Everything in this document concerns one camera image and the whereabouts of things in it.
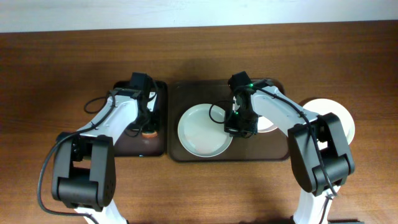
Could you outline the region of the green and orange sponge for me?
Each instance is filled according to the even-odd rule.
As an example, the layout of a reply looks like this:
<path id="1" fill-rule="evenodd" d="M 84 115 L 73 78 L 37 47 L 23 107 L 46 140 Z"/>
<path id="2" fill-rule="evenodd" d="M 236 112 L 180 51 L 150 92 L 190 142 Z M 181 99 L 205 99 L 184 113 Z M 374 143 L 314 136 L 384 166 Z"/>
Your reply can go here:
<path id="1" fill-rule="evenodd" d="M 154 131 L 154 132 L 142 132 L 141 135 L 144 138 L 155 138 L 155 137 L 157 137 L 158 133 L 157 133 L 157 131 Z"/>

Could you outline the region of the white plate with red stain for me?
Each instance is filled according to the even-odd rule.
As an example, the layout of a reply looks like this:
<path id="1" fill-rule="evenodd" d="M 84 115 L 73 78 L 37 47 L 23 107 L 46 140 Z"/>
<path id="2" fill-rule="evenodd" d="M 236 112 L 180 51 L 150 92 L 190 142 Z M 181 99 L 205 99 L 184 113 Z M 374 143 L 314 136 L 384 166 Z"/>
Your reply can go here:
<path id="1" fill-rule="evenodd" d="M 257 131 L 259 133 L 268 133 L 277 129 L 277 126 L 267 118 L 260 116 L 257 122 Z"/>

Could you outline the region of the pale green plate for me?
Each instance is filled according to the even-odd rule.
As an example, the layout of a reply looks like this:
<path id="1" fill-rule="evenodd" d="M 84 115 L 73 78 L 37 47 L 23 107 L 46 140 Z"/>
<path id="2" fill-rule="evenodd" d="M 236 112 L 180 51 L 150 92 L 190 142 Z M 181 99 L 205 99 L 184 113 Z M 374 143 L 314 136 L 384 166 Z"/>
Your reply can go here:
<path id="1" fill-rule="evenodd" d="M 224 109 L 202 103 L 192 106 L 181 116 L 178 126 L 178 139 L 182 146 L 198 157 L 215 157 L 223 153 L 232 143 L 233 138 L 224 131 L 219 121 L 224 118 Z"/>

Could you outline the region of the cream plate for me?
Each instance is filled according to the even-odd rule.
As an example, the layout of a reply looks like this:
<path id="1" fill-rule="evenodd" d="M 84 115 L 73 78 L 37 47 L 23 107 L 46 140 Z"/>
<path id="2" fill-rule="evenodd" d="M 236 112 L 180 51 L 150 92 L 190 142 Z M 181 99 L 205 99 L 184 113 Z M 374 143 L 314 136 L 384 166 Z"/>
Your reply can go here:
<path id="1" fill-rule="evenodd" d="M 304 109 L 320 115 L 333 113 L 341 121 L 348 144 L 351 144 L 355 135 L 354 119 L 350 112 L 340 103 L 326 98 L 315 98 L 302 103 Z"/>

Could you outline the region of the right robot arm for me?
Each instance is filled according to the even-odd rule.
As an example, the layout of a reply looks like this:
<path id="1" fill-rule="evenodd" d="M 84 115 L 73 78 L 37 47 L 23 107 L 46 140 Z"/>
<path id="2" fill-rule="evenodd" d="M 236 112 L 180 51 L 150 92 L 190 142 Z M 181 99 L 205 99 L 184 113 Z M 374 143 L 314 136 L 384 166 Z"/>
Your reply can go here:
<path id="1" fill-rule="evenodd" d="M 231 76 L 232 100 L 224 130 L 233 137 L 257 134 L 265 117 L 286 136 L 292 172 L 301 187 L 293 223 L 328 223 L 332 201 L 354 173 L 354 159 L 340 118 L 306 110 L 286 97 L 271 80 L 252 81 L 246 72 Z"/>

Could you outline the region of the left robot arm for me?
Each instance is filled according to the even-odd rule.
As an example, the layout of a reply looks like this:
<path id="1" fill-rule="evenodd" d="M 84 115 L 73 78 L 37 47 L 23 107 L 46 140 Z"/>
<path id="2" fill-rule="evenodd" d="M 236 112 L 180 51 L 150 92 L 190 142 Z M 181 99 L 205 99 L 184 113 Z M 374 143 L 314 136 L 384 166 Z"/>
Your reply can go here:
<path id="1" fill-rule="evenodd" d="M 113 200 L 116 189 L 115 144 L 121 136 L 157 135 L 158 86 L 134 72 L 127 85 L 104 96 L 95 117 L 73 133 L 58 136 L 54 154 L 52 197 L 88 223 L 127 223 Z"/>

